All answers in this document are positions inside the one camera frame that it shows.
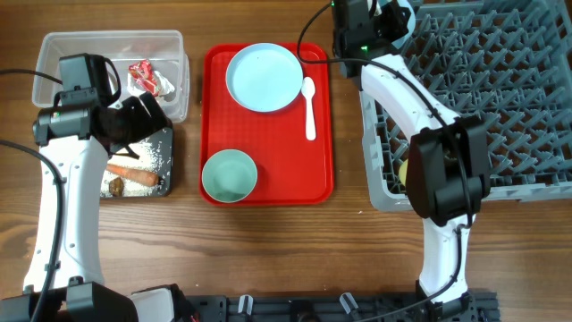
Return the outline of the white tissue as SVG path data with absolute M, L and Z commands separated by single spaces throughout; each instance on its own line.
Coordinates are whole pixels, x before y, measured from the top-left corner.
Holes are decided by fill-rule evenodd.
M 156 101 L 159 105 L 163 105 L 167 103 L 167 97 L 171 94 L 175 93 L 175 87 L 169 82 L 167 78 L 165 78 L 159 71 L 153 71 L 153 75 L 155 79 L 158 81 L 158 96 L 156 97 Z M 139 85 L 132 75 L 128 75 L 127 79 L 127 91 L 132 96 L 140 96 L 144 94 L 146 91 L 143 89 L 141 85 Z

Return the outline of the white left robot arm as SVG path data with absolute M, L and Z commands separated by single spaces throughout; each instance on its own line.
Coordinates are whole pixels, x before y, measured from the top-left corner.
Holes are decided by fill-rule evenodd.
M 100 185 L 110 156 L 170 123 L 150 94 L 113 100 L 82 90 L 38 113 L 30 154 L 43 172 L 35 253 L 3 321 L 178 321 L 178 290 L 122 295 L 105 287 L 98 250 Z

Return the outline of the mint green bowl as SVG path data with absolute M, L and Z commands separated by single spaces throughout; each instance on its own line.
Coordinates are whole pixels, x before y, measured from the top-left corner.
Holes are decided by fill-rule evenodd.
M 244 200 L 255 189 L 257 178 L 257 165 L 248 154 L 225 149 L 206 161 L 201 183 L 210 198 L 230 204 Z

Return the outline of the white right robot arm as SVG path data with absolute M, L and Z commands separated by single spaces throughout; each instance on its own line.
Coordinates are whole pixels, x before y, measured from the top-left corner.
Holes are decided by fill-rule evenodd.
M 439 102 L 406 66 L 389 53 L 415 27 L 406 1 L 366 2 L 359 26 L 368 27 L 360 47 L 359 88 L 393 119 L 408 141 L 405 187 L 422 218 L 424 263 L 418 286 L 433 305 L 463 298 L 470 230 L 490 192 L 486 129 L 476 116 L 462 117 Z

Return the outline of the carrot piece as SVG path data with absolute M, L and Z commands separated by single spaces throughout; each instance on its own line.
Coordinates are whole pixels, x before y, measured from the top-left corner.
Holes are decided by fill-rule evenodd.
M 106 166 L 106 170 L 112 174 L 116 174 L 122 178 L 137 182 L 147 187 L 154 187 L 160 181 L 157 174 L 147 170 L 132 169 L 112 164 L 108 164 Z

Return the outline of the yellow plastic cup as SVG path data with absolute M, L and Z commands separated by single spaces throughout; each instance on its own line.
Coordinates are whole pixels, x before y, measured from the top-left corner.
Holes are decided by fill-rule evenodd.
M 406 185 L 407 182 L 407 172 L 408 172 L 408 160 L 406 159 L 399 168 L 399 179 L 403 185 Z

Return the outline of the brown food scrap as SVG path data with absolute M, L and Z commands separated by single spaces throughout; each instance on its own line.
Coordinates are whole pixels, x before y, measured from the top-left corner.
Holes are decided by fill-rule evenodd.
M 124 191 L 124 183 L 121 177 L 116 177 L 108 183 L 108 190 L 112 197 L 121 197 Z

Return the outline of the red snack wrapper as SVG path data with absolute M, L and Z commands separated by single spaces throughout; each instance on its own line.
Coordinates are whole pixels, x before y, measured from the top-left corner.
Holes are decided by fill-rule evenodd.
M 128 72 L 128 90 L 131 93 L 149 92 L 154 97 L 159 96 L 160 83 L 148 59 L 130 65 Z

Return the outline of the light blue rice bowl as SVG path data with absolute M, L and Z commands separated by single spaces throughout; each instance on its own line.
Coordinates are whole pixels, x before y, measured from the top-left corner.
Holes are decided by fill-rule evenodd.
M 399 38 L 392 42 L 393 46 L 397 49 L 401 49 L 406 42 L 411 39 L 412 34 L 416 27 L 416 15 L 412 5 L 409 3 L 408 0 L 397 0 L 399 7 L 405 12 L 405 16 L 407 18 L 406 27 L 408 28 L 408 32 L 402 38 Z

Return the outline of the light blue plate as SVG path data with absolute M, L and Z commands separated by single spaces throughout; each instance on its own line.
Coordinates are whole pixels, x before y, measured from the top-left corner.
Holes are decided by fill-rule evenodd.
M 299 95 L 303 78 L 298 58 L 287 48 L 272 43 L 241 49 L 225 73 L 231 97 L 257 113 L 275 112 L 292 103 Z

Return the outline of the white plastic spoon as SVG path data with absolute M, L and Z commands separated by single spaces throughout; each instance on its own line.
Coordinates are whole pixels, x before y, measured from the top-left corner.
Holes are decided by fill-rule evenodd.
M 313 141 L 316 139 L 315 116 L 313 110 L 313 98 L 315 84 L 310 77 L 305 77 L 302 82 L 301 94 L 306 100 L 306 138 Z

